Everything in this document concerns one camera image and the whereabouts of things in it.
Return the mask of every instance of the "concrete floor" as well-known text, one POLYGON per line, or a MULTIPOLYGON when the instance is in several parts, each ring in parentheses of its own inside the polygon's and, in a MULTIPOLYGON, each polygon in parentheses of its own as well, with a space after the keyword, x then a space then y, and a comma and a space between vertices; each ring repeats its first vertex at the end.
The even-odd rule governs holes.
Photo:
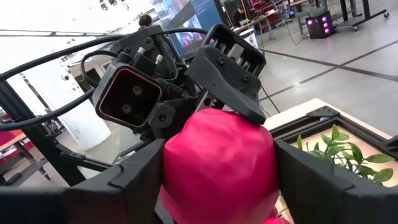
MULTIPOLYGON (((319 98, 357 117, 385 133, 398 134, 398 1, 369 0, 371 12, 387 9, 390 18, 374 18, 359 26, 340 28, 339 33, 319 40, 305 39, 295 45, 287 26, 273 30, 276 40, 262 35, 267 65, 260 75, 267 93, 281 111, 319 98)), ((330 11, 340 10, 338 0, 330 11)), ((297 23, 289 24, 295 42, 300 41, 297 23)), ((261 103, 270 115, 276 114, 263 92, 261 103)), ((107 123, 112 135, 101 145, 84 152, 88 157, 113 162, 117 154, 129 147, 136 137, 125 128, 107 123)), ((65 133, 58 140, 71 150, 79 146, 65 133)), ((53 178, 47 181, 36 172, 21 187, 67 186, 50 164, 45 168, 53 178)), ((87 177, 96 174, 84 170, 87 177)))

